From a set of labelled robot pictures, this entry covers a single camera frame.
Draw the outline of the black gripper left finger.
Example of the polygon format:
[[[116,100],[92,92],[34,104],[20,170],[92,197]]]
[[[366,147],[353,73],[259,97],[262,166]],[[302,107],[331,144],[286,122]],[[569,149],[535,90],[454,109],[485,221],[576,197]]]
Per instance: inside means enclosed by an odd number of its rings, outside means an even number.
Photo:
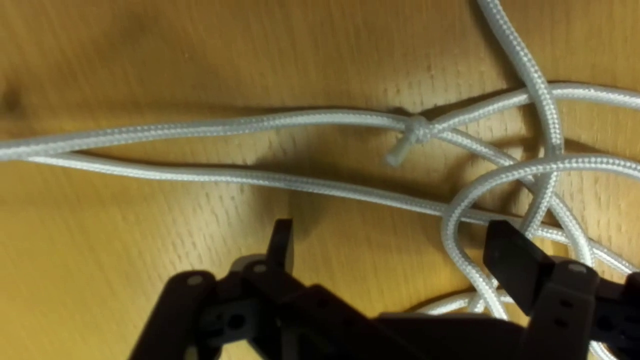
[[[302,283],[291,269],[291,221],[276,220],[264,254],[237,258],[215,280],[173,274],[161,287],[127,360],[220,360],[247,341],[262,360],[313,360],[313,344],[284,302]]]

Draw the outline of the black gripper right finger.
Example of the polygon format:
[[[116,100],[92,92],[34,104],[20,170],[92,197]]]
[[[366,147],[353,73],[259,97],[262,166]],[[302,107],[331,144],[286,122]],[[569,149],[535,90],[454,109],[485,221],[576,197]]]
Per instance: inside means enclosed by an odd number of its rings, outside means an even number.
[[[552,258],[504,220],[485,229],[484,266],[530,315],[521,360],[586,360],[592,341],[640,360],[640,274],[624,283],[581,261]]]

